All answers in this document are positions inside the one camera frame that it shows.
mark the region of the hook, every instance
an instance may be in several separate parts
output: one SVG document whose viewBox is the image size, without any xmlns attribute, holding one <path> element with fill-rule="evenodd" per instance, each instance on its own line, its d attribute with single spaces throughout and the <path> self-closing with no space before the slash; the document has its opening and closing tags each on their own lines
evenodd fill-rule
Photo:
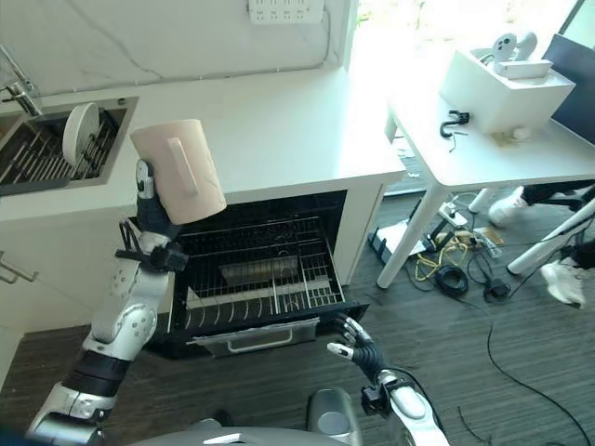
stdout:
<svg viewBox="0 0 595 446">
<path fill-rule="evenodd" d="M 27 275 L 23 272 L 20 272 L 19 270 L 11 267 L 7 263 L 3 263 L 2 262 L 3 255 L 4 255 L 4 251 L 0 251 L 0 268 L 4 268 L 7 271 L 12 272 L 15 275 L 15 277 L 14 277 L 14 279 L 6 279 L 6 278 L 0 276 L 0 280 L 2 280 L 2 282 L 12 284 L 12 283 L 16 282 L 18 278 L 24 279 L 27 282 L 35 282 L 35 279 L 37 279 L 37 276 L 39 275 L 39 271 L 34 272 L 32 275 Z"/>
<path fill-rule="evenodd" d="M 444 130 L 447 125 L 464 125 L 469 122 L 470 115 L 465 111 L 450 110 L 449 115 L 456 116 L 456 119 L 452 121 L 444 121 L 440 124 L 440 136 L 443 138 L 450 138 L 453 134 Z"/>
</svg>

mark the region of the floor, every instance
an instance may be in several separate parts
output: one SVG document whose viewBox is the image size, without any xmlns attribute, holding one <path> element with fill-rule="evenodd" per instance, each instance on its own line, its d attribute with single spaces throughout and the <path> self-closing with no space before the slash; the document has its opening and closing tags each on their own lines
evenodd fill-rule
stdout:
<svg viewBox="0 0 595 446">
<path fill-rule="evenodd" d="M 10 364 L 19 346 L 22 333 L 0 327 L 0 387 L 7 378 Z"/>
<path fill-rule="evenodd" d="M 378 220 L 407 216 L 416 198 L 386 200 Z M 522 224 L 503 232 L 507 243 L 545 235 L 565 211 L 535 206 Z M 477 226 L 485 224 L 478 219 Z M 496 274 L 513 286 L 519 278 L 504 265 L 524 248 L 503 248 Z M 559 409 L 509 381 L 490 364 L 487 319 L 438 292 L 422 294 L 403 272 L 388 291 L 375 287 L 381 270 L 366 248 L 350 298 L 369 302 L 363 324 L 386 358 L 413 371 L 425 384 L 453 445 L 482 444 L 468 424 L 495 445 L 582 445 L 580 433 Z M 566 307 L 546 294 L 536 274 L 503 307 L 487 307 L 479 286 L 467 299 L 496 321 L 493 353 L 500 365 L 563 404 L 595 439 L 595 319 L 593 310 Z M 51 386 L 73 362 L 86 329 L 26 335 L 0 394 L 0 425 L 23 431 Z M 107 423 L 117 444 L 186 428 L 227 408 L 241 425 L 302 428 L 307 397 L 317 388 L 342 386 L 357 399 L 365 385 L 354 366 L 331 357 L 326 339 L 231 359 L 166 361 L 143 352 L 131 367 L 119 403 Z M 389 445 L 382 419 L 357 408 L 367 445 Z"/>
</svg>

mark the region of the yellow cable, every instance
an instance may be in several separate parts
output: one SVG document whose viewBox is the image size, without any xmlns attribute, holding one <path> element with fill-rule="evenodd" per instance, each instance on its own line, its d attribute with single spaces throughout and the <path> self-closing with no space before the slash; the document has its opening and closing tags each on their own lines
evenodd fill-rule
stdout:
<svg viewBox="0 0 595 446">
<path fill-rule="evenodd" d="M 458 262 L 456 262 L 452 257 L 450 257 L 448 255 L 449 251 L 455 251 L 455 250 L 462 251 L 462 253 L 463 253 L 461 258 L 458 259 Z M 443 257 L 448 259 L 453 265 L 458 266 L 458 264 L 460 262 L 462 262 L 463 259 L 465 258 L 465 256 L 467 255 L 468 250 L 469 250 L 469 247 L 466 244 L 464 244 L 463 242 L 461 242 L 457 238 L 457 236 L 455 236 L 451 242 L 449 242 L 443 249 L 440 250 L 440 253 L 438 254 L 437 262 L 435 262 L 429 258 L 426 258 L 421 254 L 417 254 L 416 281 L 424 282 L 427 279 L 429 279 L 431 276 L 433 276 L 436 273 L 436 271 L 443 265 Z M 431 268 L 430 272 L 428 272 L 424 275 L 420 275 L 419 274 L 419 266 L 420 265 L 430 267 Z"/>
</svg>

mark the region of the wall outlet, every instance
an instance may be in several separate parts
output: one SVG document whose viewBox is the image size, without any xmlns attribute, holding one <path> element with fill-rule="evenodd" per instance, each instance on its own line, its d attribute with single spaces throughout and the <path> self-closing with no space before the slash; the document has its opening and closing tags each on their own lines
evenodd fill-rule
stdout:
<svg viewBox="0 0 595 446">
<path fill-rule="evenodd" d="M 255 25 L 320 23 L 324 0 L 248 0 L 250 21 Z"/>
</svg>

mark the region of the faucet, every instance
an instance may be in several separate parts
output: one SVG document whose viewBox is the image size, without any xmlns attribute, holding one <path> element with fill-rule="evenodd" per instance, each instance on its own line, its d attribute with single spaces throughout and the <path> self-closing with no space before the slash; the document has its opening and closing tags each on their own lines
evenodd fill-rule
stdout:
<svg viewBox="0 0 595 446">
<path fill-rule="evenodd" d="M 8 53 L 8 50 L 4 45 L 0 45 L 0 56 L 4 56 L 8 66 L 18 79 L 8 85 L 0 86 L 0 91 L 6 90 L 10 95 L 10 98 L 2 99 L 2 102 L 11 102 L 14 100 L 31 116 L 36 117 L 43 115 L 44 113 L 42 112 L 41 107 L 37 105 L 31 95 L 31 93 L 35 91 L 35 85 L 12 56 L 10 56 L 10 53 Z"/>
</svg>

